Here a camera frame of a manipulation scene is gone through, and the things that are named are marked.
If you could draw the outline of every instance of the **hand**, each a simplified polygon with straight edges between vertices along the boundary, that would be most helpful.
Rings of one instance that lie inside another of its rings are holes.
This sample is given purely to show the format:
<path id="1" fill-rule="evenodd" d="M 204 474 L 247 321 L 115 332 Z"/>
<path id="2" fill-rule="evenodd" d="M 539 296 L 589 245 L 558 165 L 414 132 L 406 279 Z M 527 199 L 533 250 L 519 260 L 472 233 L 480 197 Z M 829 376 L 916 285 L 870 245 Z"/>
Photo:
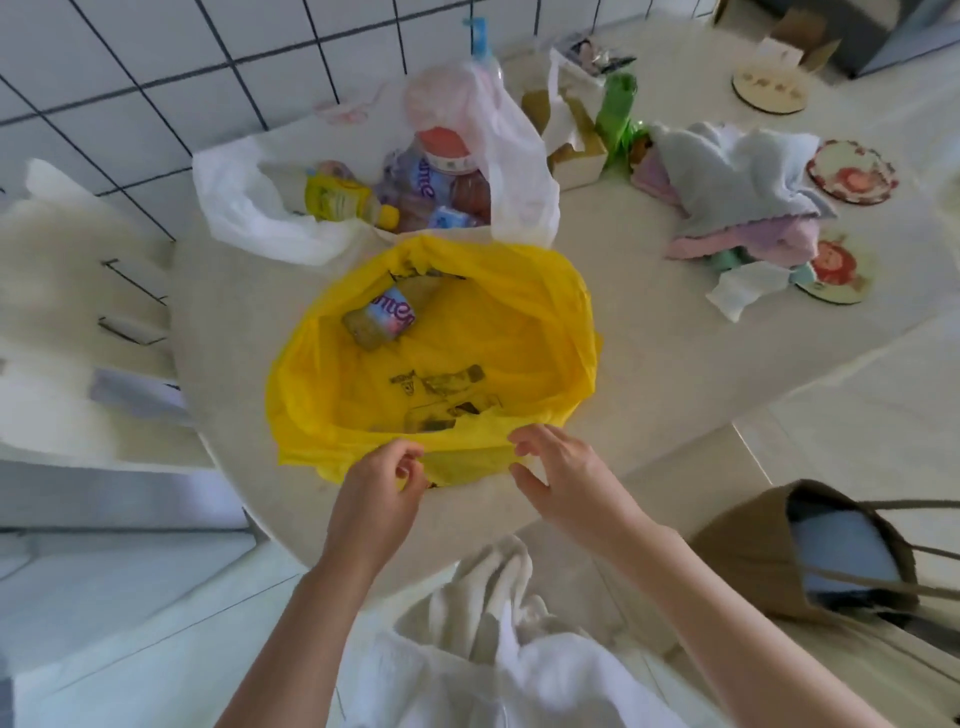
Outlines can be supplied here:
<path id="1" fill-rule="evenodd" d="M 349 559 L 370 580 L 380 573 L 410 533 L 429 485 L 422 456 L 423 445 L 394 440 L 353 464 L 333 504 L 324 556 Z M 407 479 L 402 491 L 399 477 Z"/>
<path id="2" fill-rule="evenodd" d="M 507 439 L 517 455 L 536 455 L 546 471 L 548 484 L 514 463 L 510 473 L 517 488 L 545 521 L 581 546 L 615 561 L 631 529 L 650 522 L 587 443 L 553 425 L 527 425 Z"/>

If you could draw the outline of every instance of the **brown bag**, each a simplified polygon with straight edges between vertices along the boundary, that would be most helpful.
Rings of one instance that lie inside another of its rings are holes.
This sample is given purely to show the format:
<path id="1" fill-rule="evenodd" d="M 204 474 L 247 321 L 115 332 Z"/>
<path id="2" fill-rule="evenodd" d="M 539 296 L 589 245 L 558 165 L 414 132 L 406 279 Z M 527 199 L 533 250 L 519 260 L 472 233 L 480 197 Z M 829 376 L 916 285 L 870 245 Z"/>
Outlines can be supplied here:
<path id="1" fill-rule="evenodd" d="M 802 567 L 797 560 L 787 507 L 793 497 L 819 502 L 837 510 L 857 510 L 879 530 L 900 571 L 901 582 L 868 579 L 837 571 Z M 751 604 L 771 617 L 805 619 L 826 624 L 845 621 L 841 615 L 811 602 L 804 591 L 804 571 L 858 586 L 892 593 L 890 607 L 903 612 L 916 610 L 920 596 L 960 601 L 960 590 L 917 583 L 914 551 L 960 561 L 960 554 L 939 548 L 908 544 L 877 510 L 914 508 L 960 508 L 960 501 L 890 500 L 857 502 L 816 480 L 798 480 L 772 488 L 741 503 L 711 522 L 690 540 L 707 564 Z"/>

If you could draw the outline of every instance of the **coaster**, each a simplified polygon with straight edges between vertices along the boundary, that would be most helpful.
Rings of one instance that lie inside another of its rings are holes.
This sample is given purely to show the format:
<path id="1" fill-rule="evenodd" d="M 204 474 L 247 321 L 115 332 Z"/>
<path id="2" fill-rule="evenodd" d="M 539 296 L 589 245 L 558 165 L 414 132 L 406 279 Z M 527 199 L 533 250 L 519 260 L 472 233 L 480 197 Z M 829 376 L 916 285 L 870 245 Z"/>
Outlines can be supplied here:
<path id="1" fill-rule="evenodd" d="M 893 165 L 855 141 L 825 141 L 806 171 L 828 195 L 852 205 L 879 205 L 900 186 Z"/>
<path id="2" fill-rule="evenodd" d="M 797 287 L 815 299 L 838 305 L 860 303 L 874 285 L 876 256 L 847 243 L 841 231 L 821 231 L 817 256 L 810 261 L 817 280 Z"/>
<path id="3" fill-rule="evenodd" d="M 733 91 L 754 109 L 785 115 L 806 108 L 809 92 L 804 72 L 750 63 L 733 73 Z"/>

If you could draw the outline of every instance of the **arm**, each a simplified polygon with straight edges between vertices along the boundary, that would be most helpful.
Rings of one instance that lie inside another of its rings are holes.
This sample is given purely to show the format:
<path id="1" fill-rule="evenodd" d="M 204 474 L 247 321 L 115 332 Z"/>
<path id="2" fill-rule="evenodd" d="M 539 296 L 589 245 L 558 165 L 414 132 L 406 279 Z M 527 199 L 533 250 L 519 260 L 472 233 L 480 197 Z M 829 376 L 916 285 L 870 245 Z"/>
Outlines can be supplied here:
<path id="1" fill-rule="evenodd" d="M 410 532 L 427 488 L 420 445 L 394 440 L 347 473 L 324 554 L 300 581 L 215 728 L 326 724 L 353 620 L 376 575 Z M 396 479 L 406 477 L 400 492 Z"/>
<path id="2" fill-rule="evenodd" d="M 717 576 L 674 530 L 640 510 L 589 445 L 549 425 L 510 436 L 543 462 L 517 487 L 543 517 L 606 558 L 657 605 L 741 728 L 892 728 Z"/>

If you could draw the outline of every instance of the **white plastic bag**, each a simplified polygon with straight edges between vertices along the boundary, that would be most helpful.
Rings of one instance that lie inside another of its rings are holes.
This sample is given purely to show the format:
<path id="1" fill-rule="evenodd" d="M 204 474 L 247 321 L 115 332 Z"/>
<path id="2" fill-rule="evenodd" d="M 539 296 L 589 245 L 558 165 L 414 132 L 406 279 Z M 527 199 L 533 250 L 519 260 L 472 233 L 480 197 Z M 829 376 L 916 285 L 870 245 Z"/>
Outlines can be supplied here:
<path id="1" fill-rule="evenodd" d="M 543 141 L 491 66 L 463 61 L 459 70 L 464 83 L 437 89 L 444 96 L 435 118 L 464 139 L 490 183 L 491 226 L 468 237 L 549 247 L 560 224 L 560 188 L 547 168 Z M 384 157 L 413 141 L 403 103 L 412 81 L 386 83 L 365 100 L 197 154 L 194 184 L 213 236 L 251 253 L 313 266 L 369 240 L 372 228 L 360 220 L 318 222 L 285 209 L 259 165 L 337 159 L 361 182 L 375 184 Z"/>

